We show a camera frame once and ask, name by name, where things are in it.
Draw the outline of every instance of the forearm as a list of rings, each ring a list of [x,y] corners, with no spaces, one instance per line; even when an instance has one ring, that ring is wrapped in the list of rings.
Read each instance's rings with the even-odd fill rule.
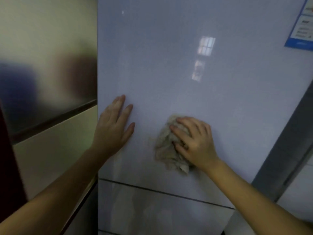
[[[206,170],[207,175],[228,197],[258,235],[312,234],[300,220],[271,202],[239,177],[223,161]]]
[[[59,234],[104,162],[92,150],[86,151],[62,176],[3,221],[0,234]]]

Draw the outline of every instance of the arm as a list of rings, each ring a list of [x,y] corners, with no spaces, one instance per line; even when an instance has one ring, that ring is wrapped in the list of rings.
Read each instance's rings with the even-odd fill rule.
[[[177,143],[176,150],[211,178],[256,234],[313,234],[302,221],[271,202],[218,158],[208,124],[187,117],[177,121],[189,129],[191,137],[170,126],[173,133],[188,146],[186,150]]]
[[[0,224],[0,234],[59,234],[88,183],[107,159],[131,137],[135,123],[124,132],[132,105],[119,111],[125,96],[117,97],[101,114],[94,140],[63,175]]]

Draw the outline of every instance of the left hand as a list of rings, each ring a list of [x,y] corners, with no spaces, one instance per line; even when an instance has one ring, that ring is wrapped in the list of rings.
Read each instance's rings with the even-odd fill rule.
[[[101,113],[96,127],[91,150],[107,158],[117,153],[126,144],[135,129],[133,122],[124,131],[127,119],[133,109],[133,105],[130,104],[119,115],[125,98],[125,95],[116,97]]]

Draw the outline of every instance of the cleaning cloth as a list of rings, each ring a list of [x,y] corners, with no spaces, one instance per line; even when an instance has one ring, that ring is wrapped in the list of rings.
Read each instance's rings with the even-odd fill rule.
[[[162,128],[154,147],[155,158],[158,161],[164,162],[169,170],[178,169],[188,174],[192,164],[175,150],[173,142],[181,144],[182,142],[169,128],[170,125],[174,125],[190,136],[189,130],[176,121],[178,117],[183,116],[171,115]]]

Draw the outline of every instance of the hand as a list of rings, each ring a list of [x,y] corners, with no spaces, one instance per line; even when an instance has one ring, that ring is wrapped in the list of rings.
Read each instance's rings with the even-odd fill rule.
[[[188,147],[186,149],[179,143],[175,143],[175,149],[205,172],[214,167],[215,162],[219,159],[215,151],[211,127],[207,123],[191,117],[177,118],[177,122],[188,128],[191,137],[171,125],[171,131]]]
[[[117,153],[134,132],[135,123],[131,123],[127,130],[124,131],[133,105],[127,106],[119,116],[124,101],[125,95],[116,97],[101,113],[96,127],[91,149],[107,156],[107,158]]]

